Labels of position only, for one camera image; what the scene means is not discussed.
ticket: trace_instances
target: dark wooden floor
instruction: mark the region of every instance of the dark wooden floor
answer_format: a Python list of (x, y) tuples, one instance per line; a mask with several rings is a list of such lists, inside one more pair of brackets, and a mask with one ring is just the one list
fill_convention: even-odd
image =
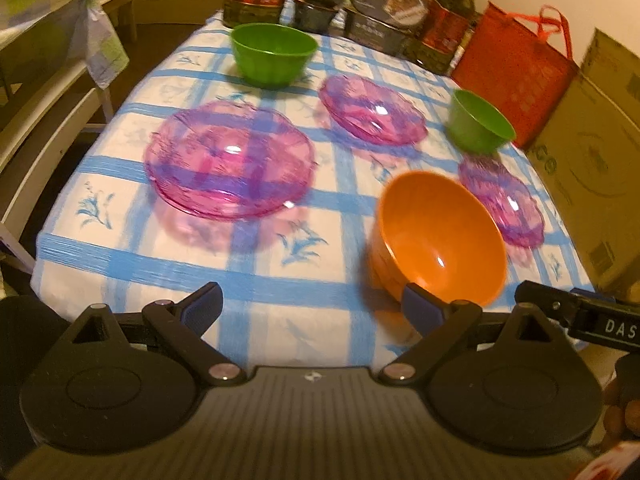
[[(129, 65), (111, 84), (111, 102), (117, 110), (127, 98), (133, 88), (142, 78), (151, 72), (158, 64), (169, 56), (199, 25), (139, 25), (138, 41), (129, 41), (128, 29), (120, 34), (122, 44), (129, 55)], [(103, 123), (102, 111), (96, 112), (92, 123)], [(84, 154), (91, 147), (87, 140), (76, 140), (60, 161), (49, 183), (44, 189), (31, 217), (22, 232), (20, 243), (35, 256), (36, 237), (44, 225), (55, 199), (62, 190)], [(25, 274), (2, 265), (2, 275), (5, 280), (22, 294), (30, 293), (29, 277)]]

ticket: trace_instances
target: brown cardboard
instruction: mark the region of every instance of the brown cardboard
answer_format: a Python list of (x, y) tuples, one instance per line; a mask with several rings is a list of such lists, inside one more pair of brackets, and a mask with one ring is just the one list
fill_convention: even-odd
[(596, 31), (529, 149), (597, 289), (640, 301), (640, 59)]

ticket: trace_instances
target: bag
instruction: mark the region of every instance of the bag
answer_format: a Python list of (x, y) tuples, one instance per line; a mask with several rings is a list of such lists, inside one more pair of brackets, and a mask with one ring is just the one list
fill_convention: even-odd
[[(547, 9), (555, 10), (560, 19), (544, 16)], [(538, 33), (514, 18), (537, 23)], [(560, 32), (566, 57), (547, 43)], [(577, 73), (569, 23), (559, 10), (545, 5), (539, 16), (527, 16), (506, 13), (490, 2), (451, 77), (498, 108), (516, 130), (514, 144), (525, 148)]]

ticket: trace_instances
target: table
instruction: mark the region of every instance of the table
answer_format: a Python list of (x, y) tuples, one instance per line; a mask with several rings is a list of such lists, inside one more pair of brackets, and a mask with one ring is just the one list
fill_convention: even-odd
[[(217, 16), (149, 74), (91, 148), (60, 194), (38, 238), (33, 290), (73, 319), (90, 303), (136, 311), (180, 300), (205, 282), (225, 295), (204, 339), (245, 367), (379, 369), (419, 336), (366, 264), (376, 199), (395, 174), (422, 168), (456, 178), (462, 156), (443, 133), (455, 83), (343, 38), (317, 37), (303, 77), (281, 91), (239, 76), (228, 30)], [(424, 114), (415, 147), (371, 146), (331, 124), (318, 89), (337, 72), (402, 92)], [(150, 188), (143, 170), (149, 135), (180, 108), (230, 99), (284, 113), (313, 142), (316, 180), (295, 207), (252, 222), (211, 222), (180, 213)], [(545, 216), (546, 241), (514, 254), (491, 310), (508, 312), (515, 287), (535, 280), (590, 288), (566, 229), (522, 152), (500, 150)]]

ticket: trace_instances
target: white logo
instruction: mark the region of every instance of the white logo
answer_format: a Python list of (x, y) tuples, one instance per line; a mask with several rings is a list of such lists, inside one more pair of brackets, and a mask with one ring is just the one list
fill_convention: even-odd
[(322, 379), (324, 375), (319, 374), (315, 370), (312, 370), (308, 374), (305, 374), (303, 377), (310, 383), (315, 383), (316, 381), (319, 381), (320, 379)]

